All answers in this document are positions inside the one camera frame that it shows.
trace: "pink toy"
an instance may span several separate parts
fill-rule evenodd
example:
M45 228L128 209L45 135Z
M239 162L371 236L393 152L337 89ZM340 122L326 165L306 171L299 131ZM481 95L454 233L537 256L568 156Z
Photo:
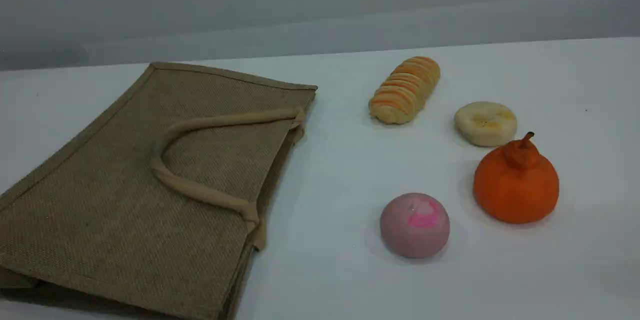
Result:
M380 216L382 239L403 257L434 256L447 243L449 231L447 211L426 194L400 195L384 207Z

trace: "white backdrop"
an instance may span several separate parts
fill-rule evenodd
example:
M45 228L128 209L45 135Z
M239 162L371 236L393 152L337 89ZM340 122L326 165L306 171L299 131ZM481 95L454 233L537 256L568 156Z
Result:
M640 0L0 0L0 69L640 35Z

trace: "toy banana slice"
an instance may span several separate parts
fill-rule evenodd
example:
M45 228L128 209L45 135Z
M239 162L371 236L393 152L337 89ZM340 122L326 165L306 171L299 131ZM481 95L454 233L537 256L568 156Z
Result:
M455 127L471 144L498 147L510 142L518 127L514 113L496 102L473 102L460 108Z

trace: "rope handle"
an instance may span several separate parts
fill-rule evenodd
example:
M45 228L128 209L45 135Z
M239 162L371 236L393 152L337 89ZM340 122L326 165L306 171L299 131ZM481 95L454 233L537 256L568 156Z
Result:
M265 242L265 225L261 225L256 204L245 199L233 197L201 183L179 177L166 167L162 156L170 143L191 131L212 127L260 124L287 119L293 120L290 129L294 129L302 124L304 117L305 113L301 108L284 108L260 113L242 113L183 120L167 128L164 133L155 140L153 148L151 149L149 167L158 180L180 194L206 204L219 206L220 208L239 213L247 226L247 234L251 234L254 230L258 233L254 234L253 242L258 249L262 249Z

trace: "jute bag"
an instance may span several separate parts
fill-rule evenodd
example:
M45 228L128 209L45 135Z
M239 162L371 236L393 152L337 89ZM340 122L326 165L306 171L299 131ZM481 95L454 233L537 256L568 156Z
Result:
M315 89L153 63L0 197L0 288L87 310L233 317Z

